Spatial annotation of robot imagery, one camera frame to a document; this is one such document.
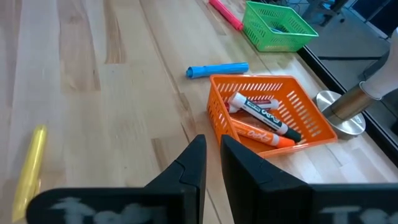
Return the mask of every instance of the black table edge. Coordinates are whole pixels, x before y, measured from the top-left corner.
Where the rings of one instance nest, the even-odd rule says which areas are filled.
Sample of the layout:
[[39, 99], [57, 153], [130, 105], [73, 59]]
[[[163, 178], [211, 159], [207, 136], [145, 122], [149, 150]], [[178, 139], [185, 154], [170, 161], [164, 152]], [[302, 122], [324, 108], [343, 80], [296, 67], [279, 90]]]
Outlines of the black table edge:
[[[347, 89], [340, 84], [307, 46], [301, 48], [297, 53], [329, 90], [340, 94], [347, 92]], [[398, 167], [398, 144], [390, 137], [389, 133], [385, 132], [383, 127], [381, 127], [371, 114], [364, 111], [363, 116], [366, 120], [366, 132], [394, 165]]]

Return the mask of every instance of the yellow pen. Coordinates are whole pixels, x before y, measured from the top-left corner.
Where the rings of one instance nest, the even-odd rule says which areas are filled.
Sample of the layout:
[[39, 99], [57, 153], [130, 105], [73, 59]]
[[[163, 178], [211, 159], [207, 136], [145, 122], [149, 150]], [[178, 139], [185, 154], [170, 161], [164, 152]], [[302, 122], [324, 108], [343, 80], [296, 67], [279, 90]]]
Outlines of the yellow pen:
[[28, 203], [39, 192], [39, 172], [42, 165], [46, 137], [47, 128], [44, 125], [37, 126], [33, 132], [25, 164], [19, 177], [14, 205], [12, 206], [12, 222], [25, 217]]

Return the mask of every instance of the wooden table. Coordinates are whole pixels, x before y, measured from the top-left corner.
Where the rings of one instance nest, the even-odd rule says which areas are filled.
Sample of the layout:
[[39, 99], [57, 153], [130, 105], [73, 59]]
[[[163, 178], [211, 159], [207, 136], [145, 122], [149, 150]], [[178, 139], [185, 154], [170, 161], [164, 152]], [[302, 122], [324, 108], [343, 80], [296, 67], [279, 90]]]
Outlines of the wooden table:
[[[210, 83], [192, 65], [249, 62], [325, 86], [297, 54], [260, 54], [203, 0], [6, 0], [0, 3], [0, 219], [37, 124], [49, 129], [42, 190], [141, 187], [206, 134], [204, 223], [233, 223], [207, 117]], [[240, 18], [243, 0], [224, 0]], [[397, 182], [365, 133], [269, 159], [310, 183]]]

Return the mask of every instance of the orange basket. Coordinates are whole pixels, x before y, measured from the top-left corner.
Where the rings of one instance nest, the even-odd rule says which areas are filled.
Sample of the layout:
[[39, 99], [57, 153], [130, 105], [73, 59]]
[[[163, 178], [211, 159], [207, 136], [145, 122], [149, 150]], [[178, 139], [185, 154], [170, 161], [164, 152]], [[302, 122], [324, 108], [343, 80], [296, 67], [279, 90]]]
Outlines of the orange basket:
[[[294, 77], [212, 75], [210, 82], [207, 111], [219, 144], [221, 144], [221, 135], [229, 134], [259, 156], [266, 158], [337, 141], [336, 134], [328, 121]], [[298, 131], [302, 135], [302, 140], [296, 146], [277, 149], [239, 136], [233, 128], [231, 117], [260, 128], [267, 129], [267, 126], [246, 112], [235, 114], [227, 112], [224, 102], [228, 102], [236, 91], [254, 101], [273, 98], [279, 100], [279, 108], [270, 110], [270, 113]]]

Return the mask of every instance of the dry erase marker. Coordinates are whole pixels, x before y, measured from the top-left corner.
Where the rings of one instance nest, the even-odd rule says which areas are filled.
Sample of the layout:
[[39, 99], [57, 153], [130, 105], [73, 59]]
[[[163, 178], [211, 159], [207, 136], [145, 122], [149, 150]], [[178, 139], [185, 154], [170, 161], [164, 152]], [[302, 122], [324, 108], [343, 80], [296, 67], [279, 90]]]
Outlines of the dry erase marker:
[[188, 78], [209, 77], [212, 74], [242, 74], [249, 70], [247, 62], [221, 65], [191, 66], [185, 72]]
[[225, 19], [238, 31], [243, 30], [243, 23], [229, 11], [220, 0], [209, 0], [209, 3], [214, 6]]
[[[257, 103], [257, 105], [259, 107], [261, 107], [262, 109], [266, 109], [266, 110], [276, 110], [279, 107], [279, 102], [276, 99], [271, 99], [271, 100], [259, 100], [259, 101], [254, 101], [255, 103]], [[226, 110], [229, 113], [236, 113], [238, 111], [242, 111], [239, 108], [236, 108], [232, 105], [230, 105], [229, 103], [224, 103]]]
[[262, 142], [269, 146], [275, 146], [278, 149], [295, 145], [294, 141], [291, 139], [278, 136], [277, 134], [274, 134], [272, 132], [266, 131], [261, 128], [256, 128], [254, 126], [251, 126], [250, 124], [247, 124], [245, 122], [239, 121], [234, 118], [231, 118], [231, 120], [236, 132], [247, 138], [251, 138], [255, 141]]
[[25, 216], [28, 203], [39, 192], [39, 172], [42, 165], [47, 128], [44, 125], [37, 126], [33, 132], [25, 164], [21, 170], [21, 176], [15, 192], [12, 208], [12, 222], [16, 222]]
[[288, 127], [285, 123], [278, 120], [274, 115], [268, 113], [257, 104], [247, 99], [239, 92], [234, 93], [229, 99], [229, 103], [237, 108], [242, 108], [255, 118], [270, 126], [277, 134], [294, 140], [301, 141], [301, 134]]

